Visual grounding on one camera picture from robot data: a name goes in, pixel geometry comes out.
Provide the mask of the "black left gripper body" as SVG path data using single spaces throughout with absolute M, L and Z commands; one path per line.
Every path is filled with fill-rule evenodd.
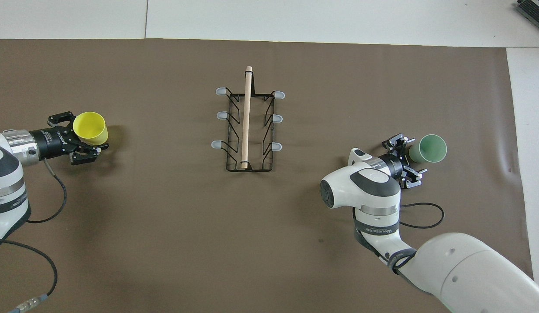
M 39 158 L 50 159 L 76 151 L 79 140 L 67 127 L 56 126 L 36 130 L 35 142 Z

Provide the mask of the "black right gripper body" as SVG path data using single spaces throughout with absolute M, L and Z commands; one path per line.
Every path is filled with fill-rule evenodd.
M 392 178 L 395 180 L 407 178 L 407 172 L 404 169 L 405 166 L 408 166 L 406 154 L 402 154 L 399 151 L 393 151 L 392 153 L 390 152 L 381 155 L 381 160 L 386 164 Z

